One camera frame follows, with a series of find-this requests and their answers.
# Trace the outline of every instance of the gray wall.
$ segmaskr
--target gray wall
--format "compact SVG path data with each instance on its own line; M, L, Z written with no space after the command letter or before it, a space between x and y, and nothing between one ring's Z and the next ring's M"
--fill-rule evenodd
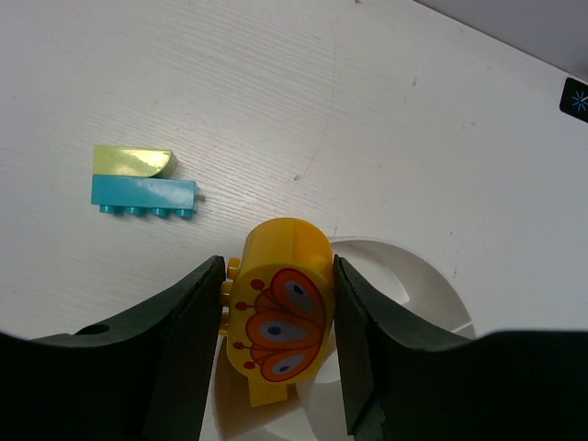
M416 0L588 79L588 0Z

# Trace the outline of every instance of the yellow toy block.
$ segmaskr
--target yellow toy block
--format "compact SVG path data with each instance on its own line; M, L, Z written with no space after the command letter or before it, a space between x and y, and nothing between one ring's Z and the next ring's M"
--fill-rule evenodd
M328 238L298 219L255 227L241 264L229 261L227 356L250 380L252 406L285 400L287 384L321 367L334 314L332 273Z
M177 168L177 159L171 150L143 147L94 147L95 175L132 177L170 177Z

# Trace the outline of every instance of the red butterfly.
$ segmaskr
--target red butterfly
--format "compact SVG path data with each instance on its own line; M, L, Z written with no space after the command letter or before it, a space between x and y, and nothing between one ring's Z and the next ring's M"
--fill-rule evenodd
M251 346L241 342L235 349L249 349L253 361L243 366L259 365L267 381L293 379L312 364L321 350L326 329L326 310L321 293L312 281L296 269L281 269L274 274L269 288L254 279L251 288L260 291L254 305L238 302L237 310L254 308L245 325Z

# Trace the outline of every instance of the asterisk symbol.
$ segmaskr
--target asterisk symbol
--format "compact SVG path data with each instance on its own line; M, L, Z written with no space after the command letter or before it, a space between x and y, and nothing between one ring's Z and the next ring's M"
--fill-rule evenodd
M581 92L576 91L576 94L573 96L572 100L572 107L577 107L581 112L588 110L588 94L585 94L583 90Z

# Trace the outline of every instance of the blue block stud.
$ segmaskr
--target blue block stud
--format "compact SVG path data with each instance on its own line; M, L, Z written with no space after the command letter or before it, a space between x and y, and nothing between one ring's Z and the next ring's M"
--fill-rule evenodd
M198 211L198 186L194 181L94 175L92 204L100 212L142 216L149 210L159 217L171 211L182 218L191 218Z

